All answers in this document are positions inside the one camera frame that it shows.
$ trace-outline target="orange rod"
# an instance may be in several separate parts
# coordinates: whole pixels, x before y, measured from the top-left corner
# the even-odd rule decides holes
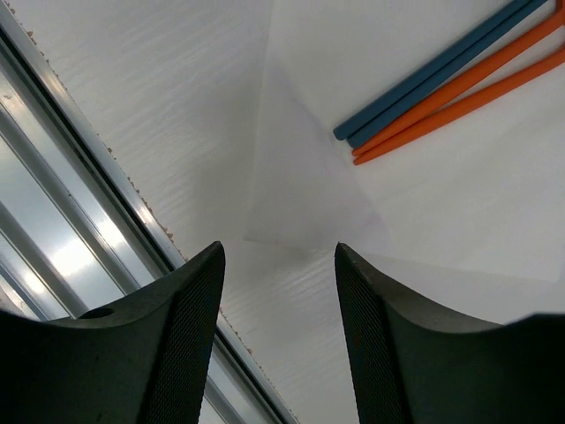
[[[495,99],[505,95],[506,93],[522,86],[523,84],[536,79],[537,77],[547,73],[557,66],[565,63],[565,48],[561,48],[551,56],[529,66],[520,72],[503,79],[490,87],[484,88],[474,95],[462,99],[452,104],[444,110],[440,110],[435,114],[427,117],[417,124],[411,126],[407,130],[400,132],[395,137],[381,143],[376,148],[372,148],[361,156],[357,157],[353,162],[356,165],[366,163],[372,159],[385,155],[415,139],[422,137],[432,131],[447,125],[456,119],[473,112],[474,110],[485,106]]]
[[[438,89],[424,101],[399,117],[387,128],[372,137],[366,144],[360,148],[354,149],[353,155],[359,156],[368,152],[382,142],[416,124],[421,119],[432,115],[436,110],[448,104],[469,88],[477,85],[481,80],[484,80],[488,75],[500,69],[503,65],[525,52],[537,42],[546,38],[563,25],[564,21],[565,10],[562,8],[561,1],[557,4],[557,12],[551,18],[546,19],[526,34],[511,42],[505,48],[494,53],[480,64],[473,66],[469,71],[464,72],[444,87]]]

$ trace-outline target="blue chopstick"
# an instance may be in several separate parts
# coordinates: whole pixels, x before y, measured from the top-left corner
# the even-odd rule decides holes
[[[353,148],[363,146],[374,135],[384,130],[398,117],[423,101],[437,87],[447,81],[451,76],[453,76],[453,74],[461,70],[466,64],[485,51],[493,43],[498,41],[504,34],[518,25],[526,17],[531,15],[532,12],[538,9],[546,1],[547,0],[532,0],[525,7],[514,13],[508,19],[504,20],[500,25],[481,38],[478,42],[470,46],[461,55],[454,58],[446,66],[414,88],[405,97],[391,105],[388,109],[382,111],[381,114],[375,117],[369,124],[365,125],[358,132],[355,132],[352,136],[350,136],[348,139],[350,145]]]
[[[372,121],[381,112],[392,104],[407,95],[422,82],[430,78],[443,66],[451,62],[455,57],[459,56],[475,42],[479,41],[486,34],[495,29],[500,23],[512,16],[514,13],[532,3],[533,0],[513,0],[511,3],[497,11],[493,16],[485,22],[470,31],[461,40],[453,44],[451,47],[443,51],[432,61],[425,64],[419,70],[406,78],[397,86],[391,88],[384,95],[366,106],[353,117],[346,120],[334,129],[334,135],[338,140],[345,140],[351,135],[359,131],[363,126]]]

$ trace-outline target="white paper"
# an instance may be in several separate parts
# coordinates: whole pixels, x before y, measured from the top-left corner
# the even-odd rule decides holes
[[[331,134],[505,3],[275,2],[247,238],[302,248],[341,240],[362,254],[556,281],[565,66],[363,166]],[[553,9],[548,2],[486,54]],[[555,32],[475,89],[564,42],[565,30]]]

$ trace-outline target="chopstick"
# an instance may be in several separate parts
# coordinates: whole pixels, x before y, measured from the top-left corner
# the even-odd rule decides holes
[[[500,82],[492,84],[490,87],[484,88],[474,95],[462,99],[461,101],[449,106],[448,108],[436,112],[435,114],[419,121],[407,130],[400,132],[391,139],[381,143],[376,148],[372,148],[368,152],[357,157],[353,162],[356,165],[366,163],[372,159],[385,155],[415,139],[422,137],[432,131],[441,128],[456,119],[483,107],[493,100],[505,95],[506,93],[522,86],[523,84],[536,79],[537,77],[549,72],[565,63],[565,48],[559,49],[551,56],[533,64],[532,66],[515,73],[514,75],[503,79]]]
[[[511,42],[508,46],[494,53],[480,64],[477,64],[469,71],[453,79],[442,88],[439,88],[424,101],[372,137],[366,144],[353,150],[353,155],[359,156],[368,152],[372,148],[380,145],[382,142],[416,124],[418,121],[432,115],[436,110],[456,99],[457,96],[477,85],[481,80],[484,80],[488,75],[500,69],[513,58],[525,52],[537,42],[546,38],[563,25],[565,20],[563,13],[565,12],[562,11],[561,7],[560,3],[558,3],[557,13],[554,13],[553,16],[546,19],[544,22],[534,27],[515,41]]]
[[[391,88],[377,100],[363,108],[353,117],[346,120],[334,129],[334,135],[338,140],[345,140],[360,130],[363,126],[373,120],[381,112],[394,104],[402,97],[407,95],[411,90],[420,85],[422,82],[430,78],[443,66],[458,57],[474,43],[478,42],[486,34],[495,29],[500,23],[521,10],[532,0],[513,0],[496,12],[492,17],[470,31],[461,40],[453,44],[451,47],[443,51],[436,58],[425,64],[423,67],[415,71],[408,78],[397,86]]]
[[[358,132],[351,135],[348,142],[353,148],[359,148],[368,142],[375,134],[382,131],[388,125],[409,111],[411,108],[422,102],[437,87],[447,81],[454,73],[460,71],[472,59],[497,42],[504,34],[527,18],[547,0],[533,0],[522,9],[508,17],[491,32],[482,37],[479,41],[470,46],[467,50],[454,58],[451,62],[442,67],[434,75],[428,78],[419,86],[415,87],[401,100],[384,110],[380,115],[361,128]]]

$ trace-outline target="orange chopstick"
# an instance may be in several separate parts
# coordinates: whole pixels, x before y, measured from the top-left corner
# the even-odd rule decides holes
[[[537,42],[559,29],[563,23],[565,23],[565,9],[563,9],[563,0],[558,0],[556,13],[554,13],[553,16],[511,42],[505,48],[494,53],[480,64],[473,66],[469,71],[453,79],[435,93],[429,95],[425,100],[372,137],[366,144],[354,149],[353,155],[359,156],[368,152],[383,141],[390,139],[411,125],[416,124],[419,120],[433,114],[436,110],[448,104],[469,88],[477,85],[491,73],[510,62],[513,58],[524,53]]]
[[[372,159],[385,155],[415,139],[422,137],[432,131],[447,125],[456,119],[473,112],[474,110],[483,107],[484,105],[492,102],[506,93],[522,86],[523,84],[536,79],[537,77],[547,73],[557,66],[565,63],[565,47],[560,48],[551,56],[529,66],[514,75],[503,79],[490,87],[483,88],[474,95],[470,95],[461,101],[452,104],[444,110],[434,113],[417,124],[409,127],[403,132],[398,133],[396,136],[388,139],[372,148],[368,152],[355,158],[353,161],[356,165],[366,163]]]

